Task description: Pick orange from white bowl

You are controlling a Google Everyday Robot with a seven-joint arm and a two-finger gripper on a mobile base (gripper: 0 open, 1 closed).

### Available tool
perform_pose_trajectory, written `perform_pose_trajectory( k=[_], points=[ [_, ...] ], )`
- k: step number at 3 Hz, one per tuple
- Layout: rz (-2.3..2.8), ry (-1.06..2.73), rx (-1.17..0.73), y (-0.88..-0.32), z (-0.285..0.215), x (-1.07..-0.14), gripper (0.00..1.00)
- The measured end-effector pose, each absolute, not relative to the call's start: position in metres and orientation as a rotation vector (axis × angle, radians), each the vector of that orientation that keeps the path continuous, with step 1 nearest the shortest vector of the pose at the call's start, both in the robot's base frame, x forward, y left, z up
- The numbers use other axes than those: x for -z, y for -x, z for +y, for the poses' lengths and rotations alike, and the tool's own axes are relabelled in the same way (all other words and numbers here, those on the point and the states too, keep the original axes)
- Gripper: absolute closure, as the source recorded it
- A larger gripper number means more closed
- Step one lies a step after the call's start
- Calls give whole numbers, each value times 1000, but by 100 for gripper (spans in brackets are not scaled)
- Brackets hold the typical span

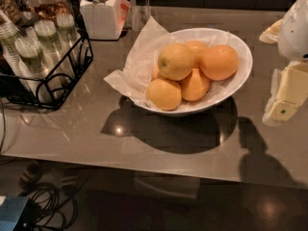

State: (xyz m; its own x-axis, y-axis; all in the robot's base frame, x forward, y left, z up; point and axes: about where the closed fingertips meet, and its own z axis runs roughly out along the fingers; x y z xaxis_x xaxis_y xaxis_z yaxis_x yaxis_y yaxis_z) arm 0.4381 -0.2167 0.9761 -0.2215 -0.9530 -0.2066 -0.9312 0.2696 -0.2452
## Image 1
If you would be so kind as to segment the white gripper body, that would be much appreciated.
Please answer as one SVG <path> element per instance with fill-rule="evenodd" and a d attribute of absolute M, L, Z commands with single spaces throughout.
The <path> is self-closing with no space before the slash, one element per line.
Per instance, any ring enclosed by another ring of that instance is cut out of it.
<path fill-rule="evenodd" d="M 279 54 L 290 61 L 308 60 L 308 0 L 296 0 L 285 13 L 277 45 Z"/>

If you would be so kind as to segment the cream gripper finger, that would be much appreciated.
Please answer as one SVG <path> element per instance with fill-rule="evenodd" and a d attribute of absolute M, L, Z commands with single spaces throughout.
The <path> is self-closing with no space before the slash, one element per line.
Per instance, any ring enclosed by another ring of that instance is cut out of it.
<path fill-rule="evenodd" d="M 259 37 L 259 40 L 264 43 L 277 43 L 280 33 L 282 20 L 279 19 L 271 24 Z"/>
<path fill-rule="evenodd" d="M 294 116 L 308 99 L 308 63 L 292 61 L 283 70 L 275 69 L 270 94 L 263 123 L 279 126 Z"/>

